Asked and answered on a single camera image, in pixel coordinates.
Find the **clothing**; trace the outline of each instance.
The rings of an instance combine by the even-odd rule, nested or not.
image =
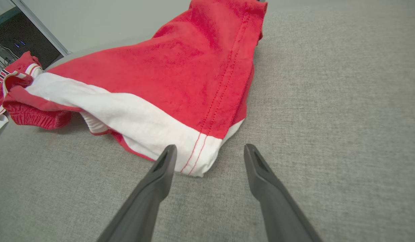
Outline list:
[[[6,97],[8,90],[11,89],[14,85],[20,85],[25,87],[27,84],[31,83],[30,79],[20,79],[20,78],[11,78],[8,81],[7,78],[10,76],[18,75],[19,73],[25,73],[32,75],[32,77],[39,75],[43,70],[39,60],[35,56],[31,56],[30,52],[24,53],[19,59],[14,63],[6,66],[5,69],[0,71],[0,129],[3,127],[9,120],[3,113],[6,110],[3,108],[2,104],[4,98]]]
[[[193,0],[189,10],[134,46],[52,68],[3,107],[17,124],[54,129],[80,112],[92,134],[156,159],[176,144],[175,170],[203,176],[246,117],[266,3]]]

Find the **seam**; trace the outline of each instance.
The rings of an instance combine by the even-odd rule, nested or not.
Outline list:
[[[193,153],[194,153],[194,151],[195,151],[195,147],[197,147],[197,143],[198,143],[198,140],[200,139],[201,133],[203,132],[203,128],[204,128],[204,125],[206,124],[207,117],[209,116],[210,111],[212,110],[212,107],[213,107],[213,104],[215,103],[215,100],[216,100],[216,97],[217,97],[217,95],[218,95],[219,89],[221,89],[222,83],[223,83],[223,81],[224,81],[225,74],[227,73],[227,71],[228,71],[228,69],[229,69],[229,67],[230,67],[230,62],[231,62],[231,60],[232,60],[232,56],[233,56],[233,49],[234,49],[235,44],[238,42],[238,41],[237,41],[238,34],[239,34],[239,33],[237,33],[237,34],[236,34],[236,38],[235,38],[235,41],[234,41],[234,43],[233,43],[232,50],[230,51],[230,54],[229,54],[229,59],[227,60],[227,68],[225,68],[224,75],[222,76],[221,82],[220,82],[220,83],[219,83],[219,85],[218,85],[218,89],[216,90],[215,96],[213,97],[213,100],[212,100],[212,103],[210,104],[209,110],[207,111],[206,116],[204,117],[204,119],[203,119],[203,121],[202,121],[202,124],[201,124],[201,129],[200,129],[200,133],[198,134],[198,138],[197,138],[197,140],[195,141],[194,147],[193,147],[193,149],[192,149],[192,153],[191,153],[191,155],[190,155],[190,157],[189,157],[188,161],[186,161],[186,164],[184,165],[184,167],[181,169],[180,173],[182,173],[182,172],[183,172],[183,170],[187,167],[187,165],[188,165],[189,161],[191,160],[191,157],[192,157],[192,155],[193,155]]]
[[[244,19],[244,20],[242,21],[242,26],[244,26],[244,27],[243,27],[243,30],[242,30],[242,37],[241,37],[241,39],[239,39],[239,40],[235,41],[235,43],[240,43],[240,42],[241,42],[241,40],[242,40],[242,39],[244,38],[244,36],[245,36],[245,31],[246,31],[246,28],[247,28],[247,23],[249,22],[249,14],[246,14],[246,15],[244,16],[244,18],[243,18],[243,19]],[[201,156],[201,152],[203,151],[204,145],[206,144],[206,139],[207,139],[207,137],[209,136],[210,132],[212,131],[212,126],[213,126],[213,124],[215,123],[216,114],[218,113],[219,107],[221,106],[222,100],[223,100],[223,98],[224,98],[225,93],[227,92],[227,89],[228,89],[229,84],[230,84],[230,80],[231,80],[231,78],[232,78],[232,76],[233,76],[233,73],[234,73],[234,68],[235,68],[235,66],[236,66],[236,61],[237,61],[237,57],[238,57],[238,55],[239,55],[239,50],[240,50],[240,46],[239,46],[239,47],[238,47],[238,49],[235,51],[235,52],[236,52],[236,56],[235,56],[234,62],[233,62],[232,67],[231,67],[230,77],[229,77],[229,79],[227,80],[227,84],[225,85],[224,91],[222,92],[222,94],[221,94],[221,96],[220,96],[220,98],[219,98],[218,105],[216,106],[215,113],[213,114],[213,117],[212,117],[212,122],[210,123],[210,126],[209,126],[209,129],[208,129],[208,131],[207,131],[206,137],[204,137],[203,146],[201,147],[200,153],[198,153],[197,159],[195,160],[195,164],[194,164],[194,166],[192,167],[191,171],[188,173],[188,175],[190,175],[190,174],[191,174],[191,172],[192,172],[192,170],[194,170],[194,168],[197,166],[198,159],[200,158],[200,156]]]

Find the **cable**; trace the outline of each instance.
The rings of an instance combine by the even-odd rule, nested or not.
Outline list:
[[[19,59],[19,57],[17,56],[17,55],[15,55],[15,53],[13,53],[9,48],[7,48],[7,47],[4,47],[4,46],[2,46],[2,45],[0,45],[0,47],[1,48],[5,48],[5,49],[7,49],[8,51],[10,51],[10,53],[12,53],[12,55],[16,58],[16,59]]]
[[[0,63],[3,65],[3,68],[7,66],[1,60],[0,60]]]

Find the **white panel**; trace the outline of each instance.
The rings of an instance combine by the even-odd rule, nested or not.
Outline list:
[[[0,15],[14,7],[15,5],[10,0],[0,0]]]
[[[147,40],[190,0],[23,0],[72,52],[135,37]]]

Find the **black cable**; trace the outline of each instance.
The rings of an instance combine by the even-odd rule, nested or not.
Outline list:
[[[2,61],[0,61],[0,63],[3,65],[3,68],[6,67],[6,65]]]

